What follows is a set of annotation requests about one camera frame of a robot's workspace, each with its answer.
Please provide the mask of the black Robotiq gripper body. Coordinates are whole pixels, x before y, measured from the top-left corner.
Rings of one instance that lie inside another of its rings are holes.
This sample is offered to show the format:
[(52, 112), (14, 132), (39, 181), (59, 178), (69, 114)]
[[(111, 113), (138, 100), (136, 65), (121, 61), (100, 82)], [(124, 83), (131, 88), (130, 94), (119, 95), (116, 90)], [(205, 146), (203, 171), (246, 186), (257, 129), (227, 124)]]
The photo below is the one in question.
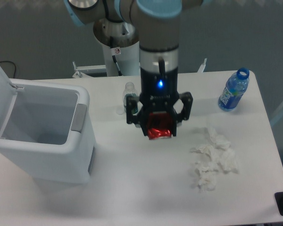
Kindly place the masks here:
[(177, 91), (178, 69), (171, 71), (149, 72), (141, 69), (141, 93), (139, 101), (142, 103), (138, 113), (138, 122), (144, 135), (147, 136), (147, 122), (151, 113), (169, 113), (179, 99)]

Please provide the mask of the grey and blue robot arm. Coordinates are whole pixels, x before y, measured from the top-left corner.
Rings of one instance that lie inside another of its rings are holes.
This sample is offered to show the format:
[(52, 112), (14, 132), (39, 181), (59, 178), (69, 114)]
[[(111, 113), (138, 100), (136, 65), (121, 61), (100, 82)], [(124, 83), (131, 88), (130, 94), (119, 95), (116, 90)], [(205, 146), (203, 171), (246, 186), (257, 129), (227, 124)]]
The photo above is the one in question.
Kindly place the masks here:
[(102, 19), (131, 24), (139, 35), (141, 93), (127, 97), (126, 120), (149, 138), (176, 136), (190, 117), (190, 92), (177, 91), (181, 13), (203, 0), (66, 0), (77, 25)]

